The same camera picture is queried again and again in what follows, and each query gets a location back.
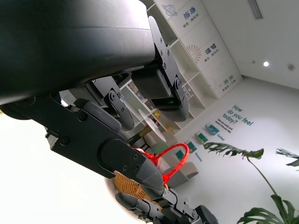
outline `wicker basket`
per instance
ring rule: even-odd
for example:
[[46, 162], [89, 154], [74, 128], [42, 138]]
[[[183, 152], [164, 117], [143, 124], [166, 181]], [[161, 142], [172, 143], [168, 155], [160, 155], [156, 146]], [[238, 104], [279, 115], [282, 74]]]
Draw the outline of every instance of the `wicker basket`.
[[143, 191], [140, 184], [126, 178], [119, 173], [116, 173], [114, 183], [120, 193], [132, 195], [140, 200], [147, 199], [152, 201], [151, 198]]

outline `monstera leaf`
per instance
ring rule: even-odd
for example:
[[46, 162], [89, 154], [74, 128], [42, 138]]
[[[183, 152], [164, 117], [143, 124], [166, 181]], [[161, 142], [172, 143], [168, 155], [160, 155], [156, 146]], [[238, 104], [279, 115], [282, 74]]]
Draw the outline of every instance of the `monstera leaf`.
[[261, 159], [262, 155], [263, 155], [263, 148], [257, 151], [246, 151], [246, 150], [242, 150], [239, 148], [236, 148], [234, 146], [228, 145], [228, 144], [223, 144], [223, 143], [216, 143], [216, 142], [208, 142], [206, 144], [204, 144], [204, 148], [208, 149], [209, 152], [216, 152], [216, 153], [223, 153], [224, 151], [226, 151], [225, 155], [229, 155], [230, 156], [235, 156], [238, 154], [242, 155], [242, 158], [247, 157], [247, 158], [256, 158], [256, 159]]
[[282, 148], [278, 148], [276, 150], [276, 153], [280, 154], [280, 155], [285, 155], [287, 157], [291, 157], [291, 158], [297, 159], [294, 162], [288, 163], [287, 166], [299, 167], [299, 155], [296, 155], [294, 153], [286, 151], [286, 150], [284, 150]]
[[272, 195], [274, 203], [276, 204], [279, 214], [283, 221], [281, 221], [273, 213], [262, 209], [262, 208], [252, 208], [250, 211], [245, 212], [244, 217], [240, 218], [238, 224], [247, 224], [257, 221], [257, 224], [298, 224], [299, 216], [295, 217], [295, 208], [289, 201], [283, 201], [280, 196]]

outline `red handle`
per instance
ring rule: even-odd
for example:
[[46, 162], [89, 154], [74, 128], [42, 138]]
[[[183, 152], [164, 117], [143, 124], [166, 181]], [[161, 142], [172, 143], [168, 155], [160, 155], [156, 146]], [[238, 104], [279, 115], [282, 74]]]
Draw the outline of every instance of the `red handle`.
[[164, 184], [167, 183], [169, 181], [169, 179], [179, 170], [181, 169], [181, 167], [186, 163], [187, 159], [188, 159], [188, 156], [189, 156], [189, 153], [190, 153], [190, 149], [189, 147], [185, 144], [185, 143], [178, 143], [178, 144], [175, 144], [171, 147], [169, 147], [168, 149], [164, 150], [161, 154], [157, 155], [157, 156], [154, 156], [153, 154], [149, 154], [149, 153], [146, 153], [144, 152], [143, 150], [139, 150], [141, 152], [144, 153], [144, 155], [146, 157], [148, 157], [154, 164], [155, 166], [158, 165], [158, 161], [159, 159], [165, 155], [166, 153], [168, 153], [169, 151], [173, 150], [174, 148], [176, 147], [184, 147], [185, 148], [185, 155], [184, 157], [182, 158], [182, 160], [178, 163], [178, 165], [176, 165], [169, 173], [167, 174], [163, 174], [162, 177], [163, 177], [163, 181], [164, 181]]

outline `shelf compartment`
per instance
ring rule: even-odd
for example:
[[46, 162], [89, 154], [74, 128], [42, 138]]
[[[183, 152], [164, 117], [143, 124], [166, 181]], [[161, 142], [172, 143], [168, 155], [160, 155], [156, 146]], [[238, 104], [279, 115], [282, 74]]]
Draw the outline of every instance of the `shelf compartment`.
[[188, 99], [189, 112], [193, 117], [198, 117], [203, 111], [205, 111], [205, 107], [202, 102], [194, 95], [190, 99]]
[[193, 97], [193, 96], [195, 95], [195, 93], [194, 93], [193, 89], [190, 87], [190, 85], [189, 85], [189, 84], [186, 84], [186, 85], [184, 86], [184, 88], [186, 89], [186, 91], [187, 91], [187, 92], [188, 92], [188, 94], [190, 95], [190, 97], [189, 97], [189, 98], [191, 98], [191, 97]]
[[137, 99], [137, 96], [130, 91], [128, 87], [123, 88], [121, 91], [124, 96], [124, 103], [127, 108], [134, 114], [138, 120], [143, 121], [143, 117], [139, 113], [138, 109], [142, 110], [142, 112], [146, 115], [150, 114], [150, 111]]
[[187, 80], [187, 82], [189, 82], [190, 80], [192, 80], [193, 78], [195, 78], [198, 74], [199, 74], [198, 71], [186, 71], [183, 74], [183, 76]]
[[179, 128], [183, 129], [184, 127], [186, 127], [190, 122], [192, 122], [194, 120], [193, 115], [189, 112], [188, 118], [187, 120], [183, 121], [183, 122], [176, 122], [176, 124], [179, 126]]
[[179, 71], [187, 82], [199, 73], [199, 70], [188, 55], [181, 41], [172, 45], [171, 52], [176, 59]]
[[154, 106], [150, 103], [150, 101], [145, 101], [144, 105], [151, 111], [153, 112], [155, 110]]
[[188, 90], [187, 90], [187, 87], [188, 87], [189, 85], [188, 84], [186, 84], [185, 86], [183, 86], [183, 91], [184, 91], [184, 96], [187, 98], [187, 99], [189, 99], [191, 96], [190, 96], [190, 94], [188, 93]]
[[160, 114], [160, 118], [157, 120], [165, 128], [165, 130], [168, 130], [168, 131], [172, 130], [172, 132], [174, 134], [178, 133], [181, 130], [180, 127], [175, 122], [168, 120], [160, 111], [158, 111], [158, 112]]
[[158, 121], [157, 118], [155, 118], [155, 116], [154, 116], [153, 114], [149, 115], [149, 118], [150, 118], [150, 119], [153, 119], [154, 121], [156, 121], [156, 122], [159, 123], [159, 125], [158, 125], [158, 129], [159, 129], [160, 132], [163, 133], [163, 132], [166, 131], [166, 128], [165, 128], [165, 127]]
[[200, 99], [205, 108], [208, 108], [213, 102], [217, 100], [210, 85], [205, 81], [201, 74], [198, 74], [189, 83], [195, 95]]
[[128, 83], [129, 90], [136, 96], [136, 98], [143, 104], [145, 103], [146, 99], [143, 97], [143, 95], [140, 93], [140, 91], [135, 86], [134, 82]]
[[155, 18], [165, 44], [172, 45], [178, 39], [157, 5], [148, 11], [148, 16]]

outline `white bookshelf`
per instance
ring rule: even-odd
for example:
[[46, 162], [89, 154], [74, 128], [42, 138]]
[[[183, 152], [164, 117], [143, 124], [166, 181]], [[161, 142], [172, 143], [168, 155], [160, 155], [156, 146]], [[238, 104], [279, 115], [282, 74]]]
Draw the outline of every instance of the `white bookshelf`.
[[165, 15], [165, 12], [163, 12], [161, 7], [159, 7], [161, 5], [159, 1], [161, 0], [141, 1], [147, 8], [148, 16], [153, 16], [157, 21], [164, 42], [170, 46], [172, 55], [176, 59], [178, 69], [183, 76], [182, 86], [185, 91], [185, 96], [188, 100], [189, 116], [184, 122], [173, 122], [168, 120], [162, 113], [160, 113], [160, 118], [157, 119], [154, 116], [155, 109], [152, 107], [149, 101], [140, 99], [137, 96], [135, 93], [136, 90], [132, 90], [133, 82], [129, 79], [124, 81], [125, 84], [121, 87], [121, 90], [125, 98], [124, 102], [130, 110], [135, 122], [135, 128], [134, 130], [124, 134], [127, 137], [132, 137], [145, 127], [145, 122], [138, 112], [139, 109], [141, 109], [147, 115], [147, 117], [155, 119], [160, 124], [159, 129], [162, 132], [171, 128], [174, 134], [179, 134], [184, 128], [193, 122], [195, 118], [205, 111], [205, 109], [216, 102], [219, 97], [217, 97], [217, 94], [207, 82], [207, 79], [199, 69], [199, 65], [192, 58], [192, 55], [190, 55], [190, 53], [187, 51], [183, 41], [178, 37], [176, 33], [176, 29], [178, 28], [173, 28], [171, 25], [173, 22], [170, 22], [171, 18]]

